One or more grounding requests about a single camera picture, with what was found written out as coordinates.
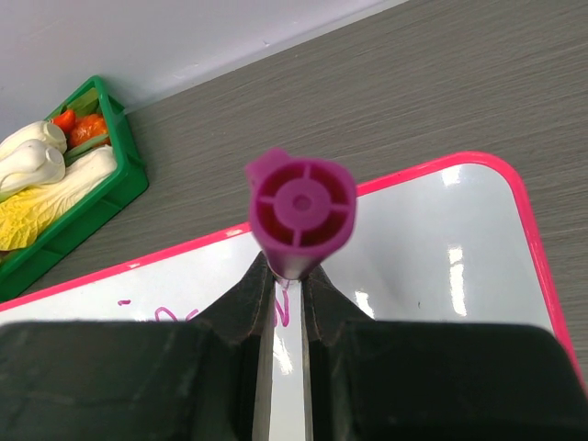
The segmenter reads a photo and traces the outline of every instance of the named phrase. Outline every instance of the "gray wooden surface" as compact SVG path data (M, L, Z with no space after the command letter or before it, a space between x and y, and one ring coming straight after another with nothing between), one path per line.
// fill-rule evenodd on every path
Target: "gray wooden surface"
M412 0L137 111L152 187L34 289L244 221L243 165L273 145L359 181L479 150L526 181L588 378L587 18L585 0Z

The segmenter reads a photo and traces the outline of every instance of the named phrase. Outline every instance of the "pink border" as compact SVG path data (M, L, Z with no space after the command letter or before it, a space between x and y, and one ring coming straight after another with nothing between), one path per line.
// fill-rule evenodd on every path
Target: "pink border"
M543 297L548 308L548 314L551 320L551 325L553 326L553 331L567 350L572 363L581 378L582 372L580 370L580 365L578 364L576 355L573 351L573 344L570 339L570 334L568 333L568 327L563 315L563 309L561 308L558 293L555 289L551 272L549 271L548 259L543 249L543 244L541 243L539 229L537 227L537 223L535 222L533 210L531 209L531 202L529 200L528 194L526 193L523 179L511 165L502 159L488 153L455 153L361 184L358 186L358 195L364 196L369 193L379 191L383 188L395 186L402 182L406 182L417 177L422 177L424 175L429 175L431 173L438 172L445 168L459 164L481 164L490 167L491 169L498 172L511 187L514 195L514 202L518 208L521 222L523 224L523 229L525 230L526 241L528 242L531 256L533 258L533 263L535 264L539 285L541 287L541 291L543 292ZM60 292L68 289L78 288L106 277L112 277L126 271L131 271L138 266L149 265L154 262L158 262L178 254L186 253L188 251L192 251L203 246L210 245L211 243L219 242L228 239L229 237L240 235L249 231L249 224L241 223L226 230L214 232L213 234L202 236L186 243L181 243L157 253L147 254L130 262L112 266L111 268L98 271L94 274L80 277L75 280L70 280L60 285L46 288L33 294L1 303L0 311L6 311L35 300L44 299L46 297L59 294Z

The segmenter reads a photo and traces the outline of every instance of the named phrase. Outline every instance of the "orange vegetable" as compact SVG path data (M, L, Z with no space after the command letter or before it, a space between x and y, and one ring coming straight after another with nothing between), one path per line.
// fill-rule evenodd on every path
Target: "orange vegetable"
M63 130L66 135L69 134L75 126L75 112L70 108L65 110L61 115L51 120L53 124Z
M87 117L79 118L70 132L70 148L77 147L96 136L106 134L108 134L108 128L104 117L93 113ZM110 140L105 140L105 144L108 143L110 143Z

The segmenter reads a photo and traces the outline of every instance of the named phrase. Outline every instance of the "yellow cabbage leaf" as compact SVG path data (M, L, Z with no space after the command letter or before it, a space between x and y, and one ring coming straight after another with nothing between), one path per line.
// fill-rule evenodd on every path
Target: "yellow cabbage leaf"
M0 203L0 251L31 246L116 168L112 147L100 147L69 166L60 182L28 188Z

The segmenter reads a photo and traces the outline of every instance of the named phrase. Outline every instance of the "whiteboard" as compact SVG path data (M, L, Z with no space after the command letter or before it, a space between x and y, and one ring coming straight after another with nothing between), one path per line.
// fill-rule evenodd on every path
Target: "whiteboard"
M534 324L575 361L525 188L508 164L458 153L359 195L352 238L323 267L366 314ZM2 304L0 323L183 321L237 283L259 251L248 225L237 225ZM304 439L300 284L276 293L270 437L295 441Z

